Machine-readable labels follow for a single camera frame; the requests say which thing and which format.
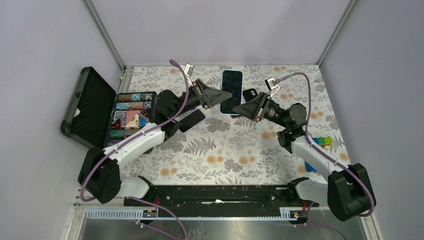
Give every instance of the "storage box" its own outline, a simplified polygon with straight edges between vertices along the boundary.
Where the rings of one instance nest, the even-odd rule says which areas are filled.
[[[98,147],[103,149],[111,143],[119,142],[129,135],[139,131],[136,129],[122,129],[111,127],[116,111],[131,111],[135,108],[145,108],[149,121],[152,122],[155,114],[157,94],[154,91],[129,92],[117,95],[115,90],[96,72],[93,67],[81,70],[69,106],[66,110],[60,131],[87,148]]]

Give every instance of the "phone screen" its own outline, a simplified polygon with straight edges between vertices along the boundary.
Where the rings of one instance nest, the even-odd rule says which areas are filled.
[[[198,125],[199,123],[201,123],[203,120],[205,120],[205,118],[206,117],[203,112],[199,109],[196,109],[192,113],[181,119],[181,121],[179,121],[181,123],[179,130],[182,133],[185,133],[196,125]]]
[[[219,111],[222,114],[237,115],[233,107],[242,103],[243,73],[235,70],[222,72],[221,90],[231,93],[232,97],[221,102]]]

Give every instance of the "black case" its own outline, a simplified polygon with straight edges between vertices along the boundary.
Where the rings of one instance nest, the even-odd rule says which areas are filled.
[[[154,118],[156,92],[131,92],[120,94],[152,93],[151,108],[147,109],[150,121]],[[103,149],[108,142],[117,93],[92,67],[84,67],[69,102],[60,131],[87,148]],[[77,108],[78,116],[74,117]]]

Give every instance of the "white wall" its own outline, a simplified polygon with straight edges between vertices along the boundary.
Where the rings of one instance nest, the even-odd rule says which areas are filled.
[[[314,64],[349,0],[93,0],[127,65]]]
[[[87,151],[59,126],[80,70],[119,69],[80,0],[0,3],[0,239],[57,240]]]
[[[424,1],[359,1],[321,70],[385,240],[424,235]]]

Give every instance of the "floral tablecloth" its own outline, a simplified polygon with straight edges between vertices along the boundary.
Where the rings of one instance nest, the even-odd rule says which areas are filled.
[[[219,89],[224,69],[243,71],[244,89],[267,92],[264,79],[281,78],[304,72],[311,81],[313,137],[331,137],[330,152],[349,162],[339,126],[317,65],[195,66],[192,79],[200,78]],[[307,82],[295,76],[280,84],[273,97],[282,108],[294,103],[308,107]],[[183,77],[172,66],[135,67],[129,92],[170,89],[177,96],[185,91]],[[144,176],[156,185],[264,185],[285,184],[299,177],[325,182],[318,173],[306,172],[304,161],[282,148],[277,132],[283,127],[267,120],[255,123],[246,118],[232,119],[215,106],[203,110],[207,119],[182,134],[156,146],[152,153],[137,157],[123,169],[127,176]]]

